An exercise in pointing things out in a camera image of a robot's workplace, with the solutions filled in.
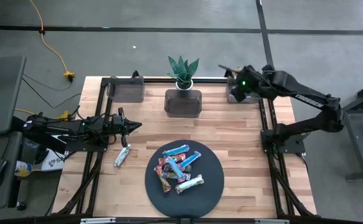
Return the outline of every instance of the blue snack bar wrapper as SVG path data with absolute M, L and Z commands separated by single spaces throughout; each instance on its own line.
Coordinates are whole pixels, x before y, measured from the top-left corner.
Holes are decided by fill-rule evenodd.
M 198 151 L 195 151 L 195 154 L 188 157 L 186 160 L 179 163 L 180 170 L 184 170 L 186 166 L 194 162 L 196 159 L 198 159 L 202 154 Z
M 189 146 L 188 145 L 182 145 L 178 148 L 175 148 L 175 149 L 170 149 L 170 150 L 167 150 L 167 151 L 163 151 L 163 156 L 164 157 L 167 157 L 167 156 L 175 156 L 177 154 L 180 154 L 180 153 L 183 153 L 183 152 L 188 152 L 189 150 Z
M 170 157 L 170 156 L 168 156 L 167 158 L 166 158 L 166 163 L 168 163 L 168 164 L 170 164 L 170 166 L 171 166 L 171 169 L 177 174 L 177 176 L 179 177 L 178 178 L 178 181 L 179 182 L 183 182 L 183 181 L 185 181 L 185 177 L 184 177 L 184 174 L 182 173 L 182 171 L 180 170 L 180 167 L 176 164 L 176 162 L 174 162 L 174 160 Z

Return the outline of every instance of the mounting plate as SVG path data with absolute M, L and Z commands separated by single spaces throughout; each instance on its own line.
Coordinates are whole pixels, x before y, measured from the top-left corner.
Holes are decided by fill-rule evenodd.
M 270 136 L 273 134 L 273 130 L 261 130 L 260 136 L 262 137 L 262 146 L 264 153 L 305 153 L 304 143 L 301 140 L 300 134 L 291 136 L 285 141 L 285 145 L 278 148 L 278 151 L 273 151 L 273 143 L 271 143 Z

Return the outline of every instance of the yellow cable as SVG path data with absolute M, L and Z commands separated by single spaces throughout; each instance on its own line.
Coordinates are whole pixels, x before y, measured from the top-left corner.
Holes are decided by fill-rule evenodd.
M 33 113 L 33 112 L 31 112 L 31 111 L 28 111 L 28 110 L 18 109 L 18 108 L 16 108 L 15 110 L 16 110 L 16 111 L 19 111 L 19 112 L 24 112 L 24 113 L 28 113 L 28 114 L 31 114 L 31 115 L 35 115 L 35 113 Z
M 42 30 L 44 30 L 44 23 L 43 23 L 43 18 L 42 18 L 42 16 L 41 16 L 41 14 L 40 14 L 40 12 L 39 12 L 39 10 L 37 9 L 37 7 L 36 7 L 36 5 L 33 3 L 33 1 L 32 0 L 29 0 L 31 3 L 32 3 L 32 5 L 33 5 L 33 7 L 34 7 L 34 9 L 36 10 L 36 12 L 37 12 L 37 15 L 39 15 L 39 18 L 40 18 L 40 24 L 41 24 L 41 26 L 42 26 Z M 42 36 L 42 40 L 43 40 L 43 43 L 44 43 L 44 45 L 48 48 L 48 49 L 50 49 L 51 51 L 53 51 L 58 57 L 59 57 L 59 59 L 61 59 L 61 62 L 62 62 L 62 65 L 64 66 L 64 69 L 65 69 L 65 74 L 64 75 L 75 75 L 73 72 L 70 72 L 70 71 L 68 71 L 68 69 L 67 69 L 67 66 L 66 66 L 66 64 L 65 64 L 65 62 L 64 62 L 64 60 L 63 60 L 63 58 L 62 58 L 62 56 L 60 55 L 60 54 L 58 54 L 58 52 L 56 52 L 52 47 L 50 47 L 48 44 L 46 44 L 45 43 L 45 40 L 44 40 L 44 34 L 41 34 L 41 36 Z

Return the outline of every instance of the gray carpet floor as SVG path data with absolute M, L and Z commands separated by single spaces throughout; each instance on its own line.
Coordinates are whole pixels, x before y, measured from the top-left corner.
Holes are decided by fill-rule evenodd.
M 35 0 L 47 26 L 259 29 L 255 0 Z M 268 29 L 363 30 L 363 0 L 262 0 Z M 0 24 L 39 25 L 28 0 L 0 0 Z M 217 64 L 257 69 L 266 64 L 261 34 L 169 32 L 47 32 L 77 77 L 66 91 L 30 83 L 52 105 L 80 93 L 90 75 L 165 76 L 167 56 L 200 58 L 197 76 L 221 77 Z M 340 97 L 342 106 L 363 88 L 363 35 L 269 35 L 274 65 L 304 85 Z M 0 57 L 25 55 L 25 74 L 55 88 L 66 88 L 60 60 L 44 47 L 36 31 L 0 30 Z M 79 98 L 52 109 L 27 85 L 17 108 L 48 117 L 74 110 Z M 319 111 L 293 101 L 296 120 Z M 20 118 L 26 114 L 16 113 Z M 359 171 L 347 131 L 317 131 L 304 140 L 309 178 L 318 214 L 363 221 L 363 180 L 346 182 Z M 25 152 L 26 160 L 33 152 Z M 56 191 L 59 172 L 37 174 L 21 185 L 27 210 L 0 210 L 0 218 L 44 215 Z

